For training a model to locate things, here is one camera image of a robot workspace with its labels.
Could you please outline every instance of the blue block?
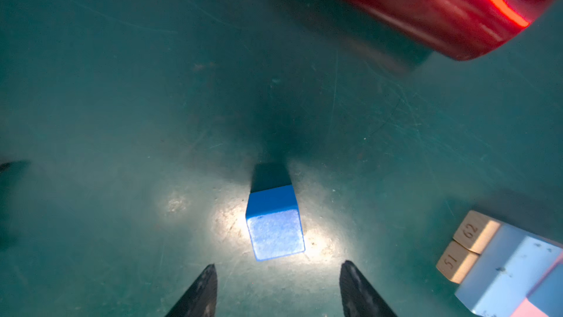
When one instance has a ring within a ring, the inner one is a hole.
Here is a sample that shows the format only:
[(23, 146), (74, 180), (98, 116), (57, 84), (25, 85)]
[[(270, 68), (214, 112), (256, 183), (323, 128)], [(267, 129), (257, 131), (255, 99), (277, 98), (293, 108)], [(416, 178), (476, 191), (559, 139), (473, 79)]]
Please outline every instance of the blue block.
[(555, 266), (528, 300), (549, 317), (563, 317), (563, 264)]
[(305, 251), (292, 185), (251, 193), (246, 220), (257, 261)]
[(503, 224), (455, 295), (480, 316), (510, 317), (562, 249)]

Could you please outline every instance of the light blue object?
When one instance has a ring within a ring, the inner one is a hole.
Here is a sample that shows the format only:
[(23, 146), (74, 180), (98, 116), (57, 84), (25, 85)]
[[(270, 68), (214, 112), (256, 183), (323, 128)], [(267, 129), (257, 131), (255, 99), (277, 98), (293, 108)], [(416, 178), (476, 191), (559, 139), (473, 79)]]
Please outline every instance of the light blue object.
[(251, 193), (246, 220), (257, 261), (305, 251), (292, 185)]
[(563, 264), (555, 266), (528, 300), (549, 317), (563, 317)]
[(510, 317), (562, 249), (503, 224), (455, 295), (476, 315)]

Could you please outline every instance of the pink block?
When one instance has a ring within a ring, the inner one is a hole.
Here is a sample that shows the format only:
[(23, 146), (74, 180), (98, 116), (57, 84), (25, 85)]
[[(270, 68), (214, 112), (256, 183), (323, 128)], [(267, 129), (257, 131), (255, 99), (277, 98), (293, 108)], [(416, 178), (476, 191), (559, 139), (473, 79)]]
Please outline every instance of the pink block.
[(524, 299), (520, 306), (510, 317), (548, 317), (538, 307), (535, 307), (528, 299)]

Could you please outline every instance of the green table surface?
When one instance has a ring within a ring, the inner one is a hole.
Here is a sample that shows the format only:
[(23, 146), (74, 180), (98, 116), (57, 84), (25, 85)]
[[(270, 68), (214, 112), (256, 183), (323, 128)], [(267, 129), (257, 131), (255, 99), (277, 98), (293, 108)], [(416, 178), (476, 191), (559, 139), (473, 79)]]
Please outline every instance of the green table surface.
[[(0, 0), (0, 315), (164, 316), (215, 263), (218, 317), (342, 316), (349, 259), (471, 316), (435, 268), (469, 209), (563, 241), (562, 20), (457, 62), (339, 0)], [(307, 249), (256, 262), (270, 161)]]

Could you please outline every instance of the light blue block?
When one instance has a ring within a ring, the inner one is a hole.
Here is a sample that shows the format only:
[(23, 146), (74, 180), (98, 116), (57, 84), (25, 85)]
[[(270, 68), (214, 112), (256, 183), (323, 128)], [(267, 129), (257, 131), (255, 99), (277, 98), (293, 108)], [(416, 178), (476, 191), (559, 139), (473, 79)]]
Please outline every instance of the light blue block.
[(455, 295), (476, 315), (510, 317), (562, 249), (503, 224)]
[(305, 251), (292, 185), (251, 193), (246, 220), (257, 261)]
[(563, 264), (555, 266), (528, 300), (549, 317), (563, 317)]

